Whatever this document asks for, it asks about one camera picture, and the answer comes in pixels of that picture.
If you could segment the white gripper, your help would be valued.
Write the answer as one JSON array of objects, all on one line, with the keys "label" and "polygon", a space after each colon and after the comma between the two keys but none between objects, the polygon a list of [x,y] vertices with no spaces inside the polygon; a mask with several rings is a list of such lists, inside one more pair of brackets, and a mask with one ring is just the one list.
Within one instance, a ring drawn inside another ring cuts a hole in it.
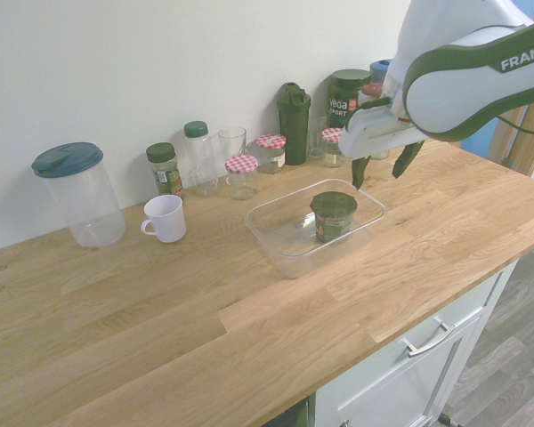
[{"label": "white gripper", "polygon": [[338,148],[346,157],[354,159],[351,162],[352,186],[360,189],[372,155],[405,146],[392,169],[392,176],[399,178],[413,162],[425,139],[426,135],[412,123],[400,121],[386,106],[377,106],[359,109],[351,115]]}]

